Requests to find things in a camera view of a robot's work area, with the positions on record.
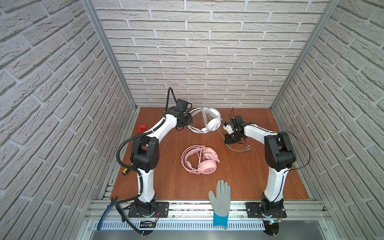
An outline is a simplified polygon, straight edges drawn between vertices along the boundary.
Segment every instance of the headphones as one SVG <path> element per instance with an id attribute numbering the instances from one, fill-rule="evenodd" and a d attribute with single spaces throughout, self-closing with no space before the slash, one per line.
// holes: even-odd
<path id="1" fill-rule="evenodd" d="M 196 168 L 191 166 L 191 163 L 187 160 L 189 156 L 197 153 L 199 156 L 199 164 Z M 216 162 L 220 162 L 217 158 L 217 153 L 210 147 L 204 145 L 193 145 L 188 147 L 181 155 L 181 164 L 190 173 L 195 174 L 210 174 L 216 171 Z"/>
<path id="2" fill-rule="evenodd" d="M 195 108 L 190 113 L 192 116 L 196 115 L 197 113 L 203 111 L 208 113 L 213 119 L 209 121 L 209 123 L 206 125 L 206 127 L 199 129 L 197 127 L 193 127 L 191 125 L 188 125 L 189 129 L 192 130 L 192 132 L 195 133 L 208 133 L 210 131 L 215 131 L 221 126 L 221 117 L 219 111 L 217 111 L 214 108 Z"/>

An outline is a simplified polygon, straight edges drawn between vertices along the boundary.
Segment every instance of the glove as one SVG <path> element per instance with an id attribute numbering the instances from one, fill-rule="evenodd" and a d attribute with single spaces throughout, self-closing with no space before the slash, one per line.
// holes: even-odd
<path id="1" fill-rule="evenodd" d="M 228 214 L 231 205 L 231 186 L 224 180 L 218 180 L 216 197 L 213 191 L 208 192 L 208 198 L 214 210 L 214 227 L 227 229 Z"/>

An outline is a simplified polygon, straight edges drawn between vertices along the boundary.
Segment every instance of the brown wooden surface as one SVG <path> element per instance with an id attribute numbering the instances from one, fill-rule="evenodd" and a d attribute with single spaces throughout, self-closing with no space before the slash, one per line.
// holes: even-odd
<path id="1" fill-rule="evenodd" d="M 132 136 L 137 132 L 139 124 L 147 124 L 147 129 L 151 128 L 162 117 L 163 108 L 141 108 Z M 217 109 L 223 121 L 230 118 L 230 108 Z M 269 109 L 246 108 L 234 109 L 235 115 L 241 115 L 245 122 L 254 122 L 257 125 L 278 131 L 277 124 Z M 201 113 L 194 116 L 195 127 L 204 126 Z M 221 127 L 219 129 L 224 135 L 226 132 Z M 188 127 L 182 131 L 171 130 L 160 143 L 160 161 L 154 170 L 154 189 L 156 199 L 175 199 L 175 200 L 198 200 L 208 199 L 208 191 L 213 190 L 217 180 L 228 181 L 231 186 L 232 200 L 260 200 L 262 192 L 265 190 L 268 180 L 268 165 L 264 157 L 264 145 L 254 139 L 248 138 L 247 143 L 251 142 L 252 150 L 247 152 L 234 152 L 227 148 L 223 142 L 223 137 L 218 131 L 207 134 L 197 134 Z M 125 153 L 123 162 L 129 164 L 131 153 L 130 142 Z M 217 163 L 217 170 L 208 175 L 196 175 L 187 172 L 181 165 L 181 155 L 184 150 L 191 145 L 205 145 L 213 148 L 220 159 Z M 243 149 L 246 145 L 233 144 L 234 149 Z M 198 157 L 192 155 L 188 159 L 193 167 L 197 167 Z M 120 169 L 116 179 L 112 196 L 119 199 L 127 199 L 137 194 L 137 175 L 129 172 L 123 176 Z M 296 171 L 291 171 L 285 182 L 285 200 L 308 199 L 303 184 Z"/>

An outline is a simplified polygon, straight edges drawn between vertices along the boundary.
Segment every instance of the red tool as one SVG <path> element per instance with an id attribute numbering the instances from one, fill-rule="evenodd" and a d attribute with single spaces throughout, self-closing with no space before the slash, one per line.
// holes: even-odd
<path id="1" fill-rule="evenodd" d="M 137 132 L 142 133 L 142 131 L 145 129 L 147 129 L 147 125 L 146 124 L 140 124 L 138 129 L 137 129 Z"/>

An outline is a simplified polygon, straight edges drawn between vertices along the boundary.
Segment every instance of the blue pliers handle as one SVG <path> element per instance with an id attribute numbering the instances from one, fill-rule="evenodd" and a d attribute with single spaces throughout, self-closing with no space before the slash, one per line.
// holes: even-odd
<path id="1" fill-rule="evenodd" d="M 97 230 L 101 229 L 101 226 L 103 225 L 104 218 L 108 215 L 108 213 L 111 211 L 112 207 L 115 205 L 117 198 L 118 198 L 117 196 L 115 199 L 112 197 L 111 204 L 108 205 L 107 209 L 104 211 L 103 215 L 101 216 L 99 223 L 97 224 Z"/>

